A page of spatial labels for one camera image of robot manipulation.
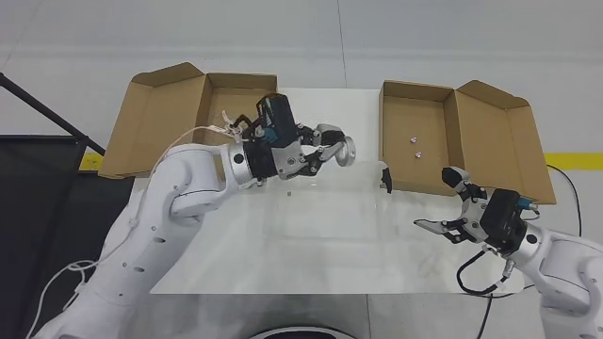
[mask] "black cable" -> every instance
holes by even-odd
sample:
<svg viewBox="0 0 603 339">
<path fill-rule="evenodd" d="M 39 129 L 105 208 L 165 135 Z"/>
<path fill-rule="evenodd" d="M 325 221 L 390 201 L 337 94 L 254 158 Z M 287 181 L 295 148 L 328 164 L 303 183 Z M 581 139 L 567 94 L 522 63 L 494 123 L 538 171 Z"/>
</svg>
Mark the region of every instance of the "black cable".
<svg viewBox="0 0 603 339">
<path fill-rule="evenodd" d="M 526 285 L 524 287 L 524 289 L 522 289 L 522 291 L 525 291 L 526 289 L 530 289 L 533 286 L 534 286 L 534 284 Z M 474 297 L 474 298 L 481 298 L 481 299 L 489 299 L 490 298 L 489 296 L 476 296 L 476 295 L 469 295 L 468 293 L 464 293 L 464 295 L 465 296 L 471 296 L 471 297 Z M 515 295 L 517 295 L 517 293 L 506 293 L 506 294 L 500 295 L 500 296 L 492 296 L 492 299 L 505 299 L 507 297 L 515 296 Z"/>
<path fill-rule="evenodd" d="M 468 261 L 466 261 L 464 263 L 464 265 L 459 267 L 459 270 L 456 271 L 456 281 L 459 284 L 459 286 L 461 287 L 461 289 L 463 289 L 463 291 L 465 291 L 467 294 L 471 295 L 471 296 L 482 296 L 482 295 L 487 295 L 489 293 L 494 292 L 495 290 L 497 290 L 498 285 L 496 284 L 492 284 L 489 287 L 487 287 L 486 289 L 483 289 L 481 291 L 475 291 L 473 289 L 469 289 L 467 287 L 465 287 L 463 285 L 463 281 L 461 280 L 461 273 L 463 273 L 463 271 L 471 266 L 473 263 L 475 263 L 475 261 L 477 261 L 478 259 L 480 259 L 486 252 L 484 250 L 481 250 L 480 252 L 478 252 L 477 254 L 475 254 L 473 256 L 473 258 L 469 259 Z M 503 276 L 500 279 L 501 283 L 504 283 L 508 278 L 506 276 Z"/>
<path fill-rule="evenodd" d="M 492 294 L 490 294 L 490 296 L 486 297 L 488 299 L 488 305 L 486 306 L 486 313 L 485 315 L 483 315 L 483 320 L 481 322 L 481 327 L 480 327 L 480 332 L 478 333 L 478 338 L 477 339 L 481 339 L 481 336 L 483 335 L 483 331 L 486 328 L 486 322 L 488 322 L 488 315 L 490 314 L 490 308 L 492 308 Z"/>
<path fill-rule="evenodd" d="M 563 175 L 563 177 L 565 177 L 565 179 L 567 180 L 567 182 L 569 182 L 569 185 L 572 187 L 572 191 L 574 192 L 574 199 L 576 200 L 576 209 L 578 211 L 578 236 L 582 237 L 582 212 L 580 210 L 580 199 L 578 197 L 578 190 L 576 189 L 576 186 L 574 185 L 574 182 L 572 182 L 572 179 L 569 178 L 569 176 L 567 174 L 565 174 L 565 172 L 557 167 L 554 167 L 552 165 L 546 164 L 549 168 L 558 171 L 559 173 L 561 173 Z M 460 282 L 459 279 L 459 273 L 457 273 L 457 281 Z M 524 291 L 526 289 L 532 288 L 534 286 L 534 284 L 530 284 L 524 287 Z M 490 314 L 490 308 L 492 307 L 492 300 L 493 299 L 505 299 L 509 296 L 515 295 L 515 293 L 508 293 L 506 295 L 500 295 L 500 296 L 492 296 L 492 294 L 490 294 L 490 296 L 476 296 L 473 294 L 468 293 L 469 296 L 473 296 L 475 298 L 483 298 L 483 299 L 488 299 L 488 306 L 486 307 L 486 313 L 483 316 L 483 321 L 481 322 L 481 327 L 480 327 L 480 332 L 478 333 L 478 338 L 477 339 L 481 339 L 481 336 L 483 335 L 483 331 L 486 327 L 486 322 L 488 321 L 488 315 Z"/>
<path fill-rule="evenodd" d="M 569 182 L 569 185 L 572 187 L 572 190 L 574 191 L 574 199 L 576 199 L 576 208 L 578 209 L 578 237 L 582 237 L 582 212 L 580 211 L 580 199 L 578 198 L 578 191 L 576 190 L 576 186 L 574 186 L 574 183 L 572 182 L 571 178 L 569 178 L 569 176 L 567 174 L 565 174 L 565 172 L 563 172 L 563 170 L 557 168 L 557 167 L 553 167 L 552 165 L 546 164 L 549 168 L 554 169 L 556 171 L 558 171 L 559 173 L 561 173 L 563 175 L 563 177 L 565 177 L 565 179 L 567 180 L 567 182 Z"/>
</svg>

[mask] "white cable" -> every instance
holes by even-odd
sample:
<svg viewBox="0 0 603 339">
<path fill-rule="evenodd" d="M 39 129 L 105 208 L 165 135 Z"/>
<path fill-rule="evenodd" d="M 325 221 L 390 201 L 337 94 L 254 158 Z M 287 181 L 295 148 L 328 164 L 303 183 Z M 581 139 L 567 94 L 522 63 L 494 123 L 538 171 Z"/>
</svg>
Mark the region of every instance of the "white cable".
<svg viewBox="0 0 603 339">
<path fill-rule="evenodd" d="M 225 119 L 228 119 L 225 112 L 222 112 L 222 116 L 224 116 Z M 178 137 L 178 139 L 176 139 L 172 144 L 170 144 L 168 146 L 168 148 L 166 148 L 166 150 L 161 154 L 161 156 L 157 159 L 157 161 L 153 165 L 153 168 L 151 169 L 151 173 L 149 174 L 149 183 L 151 182 L 151 176 L 153 176 L 153 174 L 155 173 L 157 166 L 159 165 L 159 163 L 161 161 L 163 161 L 163 159 L 165 158 L 166 154 L 170 151 L 170 149 L 174 145 L 176 145 L 176 143 L 178 143 L 180 140 L 182 140 L 183 137 L 185 137 L 186 135 L 190 134 L 193 131 L 196 131 L 196 130 L 214 131 L 216 133 L 226 135 L 227 137 L 232 137 L 236 141 L 240 141 L 240 136 L 239 136 L 240 128 L 235 128 L 235 127 L 230 126 L 231 123 L 229 123 L 229 122 L 227 122 L 227 124 L 228 125 L 226 126 L 226 128 L 221 128 L 221 127 L 215 126 L 213 124 L 210 126 L 193 127 L 190 130 L 186 131 L 184 134 L 182 134 L 180 137 Z M 67 303 L 63 307 L 63 311 L 65 311 L 65 309 L 67 309 L 75 301 L 75 298 L 79 295 L 79 291 L 81 290 L 81 287 L 83 285 L 85 285 L 86 274 L 84 273 L 84 271 L 87 269 L 91 269 L 93 267 L 97 267 L 98 265 L 103 263 L 117 249 L 119 249 L 125 243 L 125 241 L 129 238 L 129 236 L 132 233 L 132 231 L 134 230 L 134 228 L 136 228 L 136 226 L 138 225 L 139 214 L 140 214 L 140 211 L 142 210 L 141 209 L 142 205 L 144 204 L 144 198 L 146 197 L 147 189 L 149 188 L 149 183 L 147 183 L 147 186 L 144 187 L 144 191 L 142 192 L 142 197 L 140 198 L 139 208 L 137 209 L 136 214 L 134 215 L 133 218 L 130 218 L 130 220 L 128 221 L 130 229 L 128 230 L 128 233 L 123 238 L 122 242 L 120 242 L 118 244 L 118 246 L 113 248 L 113 250 L 109 251 L 105 256 L 103 256 L 102 258 L 99 258 L 97 261 L 85 260 L 85 261 L 77 261 L 77 262 L 69 263 L 64 268 L 62 268 L 59 272 L 57 272 L 52 278 L 50 278 L 50 281 L 48 281 L 48 283 L 44 286 L 44 289 L 42 289 L 42 291 L 41 291 L 40 301 L 38 302 L 38 311 L 36 312 L 36 317 L 34 318 L 34 322 L 31 324 L 31 328 L 29 329 L 29 332 L 27 333 L 27 336 L 25 337 L 25 339 L 31 338 L 31 334 L 32 334 L 33 330 L 36 328 L 36 325 L 38 324 L 38 320 L 40 319 L 41 306 L 44 302 L 44 296 L 46 295 L 46 291 L 48 290 L 48 287 L 50 287 L 50 285 L 60 276 L 60 274 L 62 274 L 66 270 L 69 270 L 69 271 L 73 271 L 73 272 L 79 271 L 82 276 L 82 280 L 81 280 L 80 284 L 75 288 L 75 292 L 73 293 L 73 296 L 71 296 L 71 298 L 67 301 Z"/>
<path fill-rule="evenodd" d="M 50 287 L 50 284 L 52 284 L 53 281 L 55 281 L 60 276 L 60 274 L 62 274 L 66 270 L 68 270 L 70 266 L 78 264 L 78 263 L 90 263 L 90 262 L 92 262 L 92 261 L 77 261 L 77 262 L 69 263 L 64 268 L 62 268 L 59 272 L 57 272 L 52 278 L 50 278 L 50 280 L 44 286 L 44 289 L 42 289 L 42 291 L 41 291 L 40 301 L 38 302 L 38 310 L 36 311 L 36 317 L 34 318 L 34 322 L 31 324 L 31 327 L 29 328 L 29 331 L 27 332 L 27 336 L 25 337 L 25 339 L 31 338 L 31 334 L 33 333 L 33 330 L 36 328 L 36 325 L 38 324 L 38 320 L 40 319 L 41 306 L 44 303 L 44 297 L 46 295 L 46 291 L 48 290 L 48 287 Z M 86 275 L 84 274 L 84 271 L 81 271 L 81 273 L 82 273 L 82 279 L 85 280 Z"/>
</svg>

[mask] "black fabric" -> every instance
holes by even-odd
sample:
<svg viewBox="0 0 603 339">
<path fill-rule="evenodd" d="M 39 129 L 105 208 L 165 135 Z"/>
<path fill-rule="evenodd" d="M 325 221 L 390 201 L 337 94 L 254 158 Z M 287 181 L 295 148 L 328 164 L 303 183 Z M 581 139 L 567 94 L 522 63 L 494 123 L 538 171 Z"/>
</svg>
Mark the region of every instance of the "black fabric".
<svg viewBox="0 0 603 339">
<path fill-rule="evenodd" d="M 111 225 L 128 204 L 134 178 L 109 180 L 96 173 L 79 173 L 63 209 L 51 249 L 45 264 L 41 292 L 56 272 L 71 262 L 96 260 Z M 87 271 L 90 277 L 92 270 Z M 79 284 L 79 272 L 64 272 L 48 289 L 37 329 L 61 313 L 63 306 Z M 27 328 L 36 314 L 37 301 L 30 305 Z"/>
<path fill-rule="evenodd" d="M 84 150 L 74 137 L 0 136 L 0 338 L 24 338 L 48 280 L 70 262 L 95 259 L 128 202 L 133 179 L 77 173 Z M 55 281 L 39 327 L 78 283 L 79 273 Z"/>
<path fill-rule="evenodd" d="M 78 157 L 73 137 L 0 137 L 2 338 L 18 337 Z"/>
</svg>

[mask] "cardboard box lid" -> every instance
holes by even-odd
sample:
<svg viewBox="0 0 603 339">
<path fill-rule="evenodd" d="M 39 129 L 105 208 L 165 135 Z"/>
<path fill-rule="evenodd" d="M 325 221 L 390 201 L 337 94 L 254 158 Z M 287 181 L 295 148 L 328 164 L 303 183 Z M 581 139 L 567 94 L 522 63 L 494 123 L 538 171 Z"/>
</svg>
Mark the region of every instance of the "cardboard box lid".
<svg viewBox="0 0 603 339">
<path fill-rule="evenodd" d="M 99 174 L 119 178 L 149 171 L 173 134 L 195 122 L 203 87 L 204 73 L 190 63 L 134 76 Z"/>
<path fill-rule="evenodd" d="M 471 97 L 458 100 L 465 166 L 476 183 L 515 189 L 541 204 L 556 203 L 528 101 L 478 80 L 457 92 Z"/>
</svg>

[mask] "black stand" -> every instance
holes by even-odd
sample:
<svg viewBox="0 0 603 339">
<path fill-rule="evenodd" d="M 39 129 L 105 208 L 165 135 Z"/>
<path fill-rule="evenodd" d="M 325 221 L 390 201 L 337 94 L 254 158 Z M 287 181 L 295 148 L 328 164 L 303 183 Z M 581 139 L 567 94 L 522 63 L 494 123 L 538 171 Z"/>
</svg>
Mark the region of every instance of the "black stand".
<svg viewBox="0 0 603 339">
<path fill-rule="evenodd" d="M 36 109 L 44 117 L 56 123 L 60 128 L 76 137 L 80 142 L 86 144 L 86 146 L 91 147 L 99 155 L 105 155 L 105 148 L 101 147 L 94 140 L 84 135 L 84 133 L 73 127 L 69 122 L 63 120 L 61 116 L 52 111 L 48 106 L 36 100 L 34 96 L 27 93 L 23 88 L 13 83 L 10 79 L 4 76 L 3 73 L 0 73 L 0 87 L 4 87 L 10 93 L 19 97 L 24 103 Z"/>
</svg>

